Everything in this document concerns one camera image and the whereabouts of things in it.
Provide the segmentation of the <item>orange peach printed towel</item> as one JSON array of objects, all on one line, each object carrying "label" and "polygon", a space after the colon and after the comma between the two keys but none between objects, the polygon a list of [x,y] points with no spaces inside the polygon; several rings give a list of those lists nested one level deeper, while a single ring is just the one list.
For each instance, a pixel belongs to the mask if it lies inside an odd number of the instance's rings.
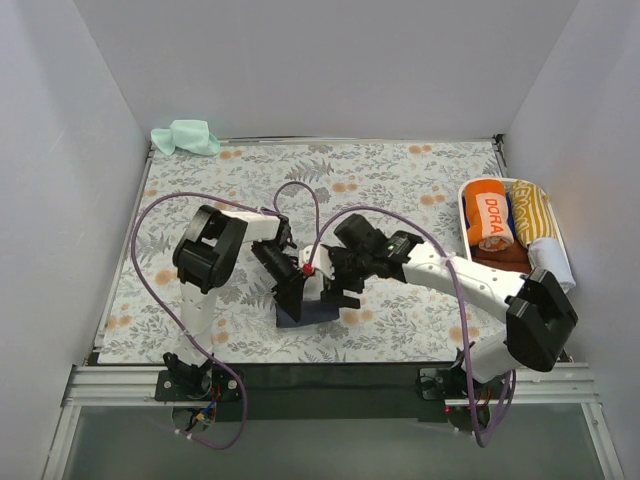
[{"label": "orange peach printed towel", "polygon": [[485,251],[504,250],[512,245],[514,235],[508,224],[504,184],[494,178],[474,180],[463,193],[469,245]]}]

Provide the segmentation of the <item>dark grey towel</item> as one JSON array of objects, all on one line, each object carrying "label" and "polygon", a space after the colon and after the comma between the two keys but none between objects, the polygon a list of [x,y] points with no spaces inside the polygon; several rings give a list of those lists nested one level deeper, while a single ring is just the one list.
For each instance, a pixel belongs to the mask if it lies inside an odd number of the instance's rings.
[{"label": "dark grey towel", "polygon": [[280,305],[275,305],[276,327],[278,329],[292,329],[321,324],[337,320],[340,311],[334,305],[323,303],[319,300],[301,302],[301,317],[294,320]]}]

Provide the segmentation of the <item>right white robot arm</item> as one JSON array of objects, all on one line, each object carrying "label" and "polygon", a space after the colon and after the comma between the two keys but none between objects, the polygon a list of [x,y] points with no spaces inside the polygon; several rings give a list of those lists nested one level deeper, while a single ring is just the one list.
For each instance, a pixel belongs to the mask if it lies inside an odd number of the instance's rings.
[{"label": "right white robot arm", "polygon": [[353,308],[345,291],[361,292],[375,276],[451,295],[502,322],[501,332],[465,345],[455,361],[452,383],[464,397],[519,367],[551,371],[578,322],[558,280],[543,268],[524,274],[449,256],[427,234],[385,236],[360,214],[348,216],[334,234],[338,246],[315,243],[300,256],[305,271],[322,275],[323,300]]}]

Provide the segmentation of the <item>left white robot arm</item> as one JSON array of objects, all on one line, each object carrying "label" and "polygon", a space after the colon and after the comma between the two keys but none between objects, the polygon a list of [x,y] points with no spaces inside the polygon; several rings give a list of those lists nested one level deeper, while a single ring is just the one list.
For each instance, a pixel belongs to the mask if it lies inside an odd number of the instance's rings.
[{"label": "left white robot arm", "polygon": [[301,320],[305,277],[298,260],[285,253],[295,246],[288,218],[199,208],[173,253],[183,337],[174,352],[163,355],[171,381],[190,399],[212,390],[213,362],[193,343],[203,344],[210,335],[218,290],[231,278],[245,244],[275,281],[274,299],[284,319],[293,325]]}]

